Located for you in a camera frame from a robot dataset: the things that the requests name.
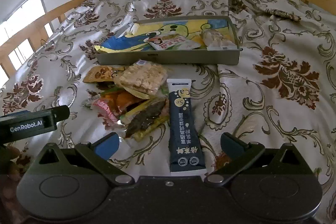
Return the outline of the orange fruit snack bag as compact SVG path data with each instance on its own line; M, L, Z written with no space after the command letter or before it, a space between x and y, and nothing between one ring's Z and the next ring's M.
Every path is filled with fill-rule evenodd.
M120 117L144 102L124 89L111 89L87 98L82 106L89 108L102 118L105 129L114 127Z

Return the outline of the dark blue milk powder sachet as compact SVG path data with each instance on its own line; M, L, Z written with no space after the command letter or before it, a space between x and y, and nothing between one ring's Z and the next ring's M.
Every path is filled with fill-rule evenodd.
M173 176L200 176L206 173L191 107L191 80L167 79L170 115L170 172Z

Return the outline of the dark seaweed snack packet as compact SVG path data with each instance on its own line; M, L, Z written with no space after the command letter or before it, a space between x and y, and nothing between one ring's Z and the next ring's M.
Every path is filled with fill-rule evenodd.
M169 120L169 99L167 97L152 98L120 116L123 125L124 139L140 142L158 126Z

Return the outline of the rice cracker clear packet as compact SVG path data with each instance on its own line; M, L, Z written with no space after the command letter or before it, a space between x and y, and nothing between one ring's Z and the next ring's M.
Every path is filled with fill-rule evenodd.
M115 83L137 98L155 97L167 79L167 70L160 64L138 60L115 78Z

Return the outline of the clear nut bar packet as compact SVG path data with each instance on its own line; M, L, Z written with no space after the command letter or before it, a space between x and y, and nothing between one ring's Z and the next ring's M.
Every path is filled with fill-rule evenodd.
M203 30L201 38L209 51L235 49L236 45L217 30Z

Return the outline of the white green noodle snack pouch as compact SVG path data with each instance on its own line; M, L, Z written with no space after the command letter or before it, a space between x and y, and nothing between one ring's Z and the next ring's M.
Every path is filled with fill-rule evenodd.
M155 50L193 50L201 47L198 42L189 40L179 34L164 34L149 38L147 41Z

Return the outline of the floral satin bed quilt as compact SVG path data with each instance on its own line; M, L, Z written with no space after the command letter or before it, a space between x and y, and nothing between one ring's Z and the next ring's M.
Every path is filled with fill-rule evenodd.
M243 48L236 66L172 66L189 78L195 126L209 169L228 158L223 132L277 148L291 142L324 192L335 190L335 17L300 0L87 0L1 89L1 114L67 105L56 131L18 144L29 155L47 142L72 148L113 126L83 101L101 92L83 78L95 47L134 20L223 15Z

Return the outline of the golden brown snack packet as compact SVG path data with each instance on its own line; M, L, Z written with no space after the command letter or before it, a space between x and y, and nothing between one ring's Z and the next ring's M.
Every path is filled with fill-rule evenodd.
M96 65L92 67L85 77L84 83L113 82L114 79L125 70L125 67L112 67L109 65Z

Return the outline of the grey cardboard tray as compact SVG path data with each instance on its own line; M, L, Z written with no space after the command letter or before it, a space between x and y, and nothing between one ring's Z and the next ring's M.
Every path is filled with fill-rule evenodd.
M97 59L101 65L128 65L135 63L139 59L152 61L160 64L224 64L236 65L239 62L240 53L243 50L239 45L236 30L227 16L173 16L168 18L147 19L147 20L171 20L171 19L204 19L204 18L225 18L229 20L230 26L234 31L236 48L209 51L200 50L165 50L165 51L131 51L119 53L100 53L97 52Z

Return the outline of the colourful cartoon drawing liner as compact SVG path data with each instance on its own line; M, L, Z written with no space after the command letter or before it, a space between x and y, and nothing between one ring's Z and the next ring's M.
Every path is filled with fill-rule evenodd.
M136 22L125 27L122 31L118 31L102 45L94 48L100 53L157 51L147 42L149 38L164 34L179 34L201 45L194 50L207 49L201 38L201 33L208 29L217 30L236 45L234 31L229 20L225 18L204 18Z

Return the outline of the wooden bed rail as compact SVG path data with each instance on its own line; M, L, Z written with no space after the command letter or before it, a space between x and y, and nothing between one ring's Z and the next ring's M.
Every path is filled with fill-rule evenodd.
M17 69L9 59L9 54L15 50L26 39L29 41L33 52L36 52L49 37L45 30L45 25L57 19L59 23L66 19L66 12L79 7L85 0L71 0L36 19L28 26L17 32L1 45L1 68L5 71L8 78L13 76Z

